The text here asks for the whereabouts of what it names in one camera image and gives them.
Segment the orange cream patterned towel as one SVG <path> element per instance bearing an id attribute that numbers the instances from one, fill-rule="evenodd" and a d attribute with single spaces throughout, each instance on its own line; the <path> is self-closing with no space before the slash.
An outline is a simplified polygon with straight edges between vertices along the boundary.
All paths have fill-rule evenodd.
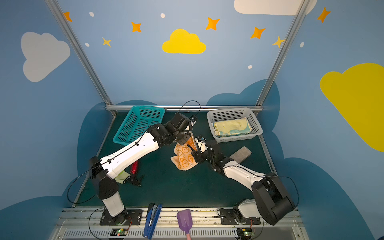
<path id="1" fill-rule="evenodd" d="M 177 143 L 174 148 L 175 156 L 171 157 L 171 161 L 181 171 L 187 171 L 198 165 L 192 155 L 192 151 L 197 150 L 194 136 L 191 136 L 183 145 Z"/>

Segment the plain mint green towel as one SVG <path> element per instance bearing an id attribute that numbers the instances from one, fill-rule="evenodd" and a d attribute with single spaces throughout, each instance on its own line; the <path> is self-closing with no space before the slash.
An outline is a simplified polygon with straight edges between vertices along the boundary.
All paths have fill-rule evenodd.
<path id="1" fill-rule="evenodd" d="M 213 127 L 214 134 L 218 138 L 247 135 L 252 132 L 252 127 L 246 118 L 215 122 Z"/>

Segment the teal plastic basket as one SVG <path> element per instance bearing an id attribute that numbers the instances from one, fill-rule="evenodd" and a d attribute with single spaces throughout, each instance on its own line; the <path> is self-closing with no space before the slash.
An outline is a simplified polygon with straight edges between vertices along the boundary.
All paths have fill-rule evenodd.
<path id="1" fill-rule="evenodd" d="M 163 120 L 166 110 L 152 106 L 134 106 L 116 132 L 113 142 L 127 146 L 139 139 L 145 131 Z"/>

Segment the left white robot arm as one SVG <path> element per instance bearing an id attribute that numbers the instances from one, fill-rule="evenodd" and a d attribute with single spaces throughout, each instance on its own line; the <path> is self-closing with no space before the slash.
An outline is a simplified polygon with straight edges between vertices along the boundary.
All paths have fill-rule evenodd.
<path id="1" fill-rule="evenodd" d="M 149 127 L 137 140 L 117 152 L 101 159 L 90 159 L 90 177 L 96 195 L 102 200 L 111 217 L 116 217 L 126 210 L 115 178 L 134 162 L 163 146 L 173 143 L 183 145 L 192 136 L 196 122 L 196 116 L 187 117 L 176 113 L 167 123 Z"/>

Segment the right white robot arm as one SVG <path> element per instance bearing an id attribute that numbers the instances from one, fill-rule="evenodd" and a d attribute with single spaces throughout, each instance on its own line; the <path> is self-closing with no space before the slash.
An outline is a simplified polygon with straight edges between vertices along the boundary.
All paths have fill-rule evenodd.
<path id="1" fill-rule="evenodd" d="M 240 219 L 260 216 L 274 226 L 297 208 L 298 204 L 291 198 L 282 177 L 274 173 L 259 173 L 241 165 L 252 154 L 247 147 L 226 157 L 215 140 L 206 141 L 201 137 L 195 138 L 195 142 L 197 149 L 192 149 L 191 154 L 197 163 L 209 162 L 216 173 L 237 181 L 253 193 L 252 200 L 244 200 L 234 208 Z"/>

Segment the grey sponge block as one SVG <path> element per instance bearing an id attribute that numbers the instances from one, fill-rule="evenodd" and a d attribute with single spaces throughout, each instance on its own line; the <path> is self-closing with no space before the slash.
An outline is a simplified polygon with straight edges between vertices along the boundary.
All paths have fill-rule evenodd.
<path id="1" fill-rule="evenodd" d="M 238 164 L 241 164 L 244 160 L 246 160 L 252 152 L 247 147 L 242 147 L 238 151 L 236 151 L 234 154 L 230 156 L 230 158 L 237 162 Z"/>

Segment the grey plastic basket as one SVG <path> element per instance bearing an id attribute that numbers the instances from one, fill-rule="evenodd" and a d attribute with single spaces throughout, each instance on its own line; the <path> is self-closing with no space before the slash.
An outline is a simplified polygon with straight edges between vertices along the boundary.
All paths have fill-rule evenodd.
<path id="1" fill-rule="evenodd" d="M 207 119 L 218 143 L 249 140 L 263 133 L 260 122 L 249 108 L 209 111 Z"/>

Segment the purple plastic scoop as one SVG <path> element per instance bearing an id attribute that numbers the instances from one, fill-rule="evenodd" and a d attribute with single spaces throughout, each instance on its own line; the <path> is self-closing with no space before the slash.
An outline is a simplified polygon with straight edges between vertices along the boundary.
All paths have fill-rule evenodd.
<path id="1" fill-rule="evenodd" d="M 190 230 L 193 226 L 193 220 L 190 209 L 185 209 L 177 213 L 177 219 L 180 230 L 185 232 L 187 240 L 191 240 Z"/>

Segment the blue stapler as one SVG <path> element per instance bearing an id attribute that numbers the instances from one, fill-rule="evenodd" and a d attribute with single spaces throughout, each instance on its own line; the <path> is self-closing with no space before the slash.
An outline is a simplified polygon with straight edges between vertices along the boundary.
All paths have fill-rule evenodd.
<path id="1" fill-rule="evenodd" d="M 143 232 L 144 238 L 148 240 L 152 239 L 153 234 L 155 232 L 156 224 L 160 217 L 162 207 L 163 207 L 162 204 L 159 204 L 159 205 L 156 205 L 155 203 L 149 204 L 147 209 L 145 228 Z"/>

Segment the right green circuit board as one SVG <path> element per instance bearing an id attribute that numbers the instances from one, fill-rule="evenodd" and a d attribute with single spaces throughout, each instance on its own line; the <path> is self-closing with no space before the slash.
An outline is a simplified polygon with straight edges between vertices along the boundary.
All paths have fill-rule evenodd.
<path id="1" fill-rule="evenodd" d="M 251 229 L 237 228 L 237 240 L 250 240 L 254 237 L 254 233 Z"/>

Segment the green circuit board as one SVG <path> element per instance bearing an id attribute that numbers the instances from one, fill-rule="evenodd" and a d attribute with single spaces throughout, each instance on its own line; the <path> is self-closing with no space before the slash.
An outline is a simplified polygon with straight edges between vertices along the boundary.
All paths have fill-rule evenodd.
<path id="1" fill-rule="evenodd" d="M 110 237 L 125 237 L 127 236 L 129 229 L 112 229 Z"/>
<path id="2" fill-rule="evenodd" d="M 251 229 L 237 228 L 237 240 L 250 240 L 254 237 L 254 233 Z"/>

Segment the left green circuit board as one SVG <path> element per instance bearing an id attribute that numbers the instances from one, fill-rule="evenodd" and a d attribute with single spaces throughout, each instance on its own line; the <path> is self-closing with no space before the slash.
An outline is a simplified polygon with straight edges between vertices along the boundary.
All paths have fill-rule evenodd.
<path id="1" fill-rule="evenodd" d="M 127 236 L 129 229 L 112 229 L 110 237 L 125 237 Z"/>

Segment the red handled tool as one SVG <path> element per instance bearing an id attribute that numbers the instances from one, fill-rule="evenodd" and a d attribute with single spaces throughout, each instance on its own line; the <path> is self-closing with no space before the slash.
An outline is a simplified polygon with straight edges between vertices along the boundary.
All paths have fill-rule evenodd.
<path id="1" fill-rule="evenodd" d="M 139 162 L 138 161 L 135 161 L 132 165 L 131 165 L 131 175 L 136 175 L 137 172 L 138 172 L 138 168 L 139 168 Z"/>

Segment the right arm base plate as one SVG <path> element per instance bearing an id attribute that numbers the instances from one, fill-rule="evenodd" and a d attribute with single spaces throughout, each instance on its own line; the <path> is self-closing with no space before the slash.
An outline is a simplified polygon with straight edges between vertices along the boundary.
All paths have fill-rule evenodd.
<path id="1" fill-rule="evenodd" d="M 260 218 L 245 218 L 238 210 L 234 209 L 218 209 L 218 215 L 221 225 L 261 225 Z"/>

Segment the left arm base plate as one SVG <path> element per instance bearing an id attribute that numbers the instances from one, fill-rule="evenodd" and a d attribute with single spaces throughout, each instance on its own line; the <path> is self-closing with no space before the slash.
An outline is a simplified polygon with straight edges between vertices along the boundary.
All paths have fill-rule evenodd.
<path id="1" fill-rule="evenodd" d="M 125 210 L 112 217 L 108 210 L 104 210 L 100 221 L 101 226 L 138 226 L 142 219 L 142 210 Z"/>

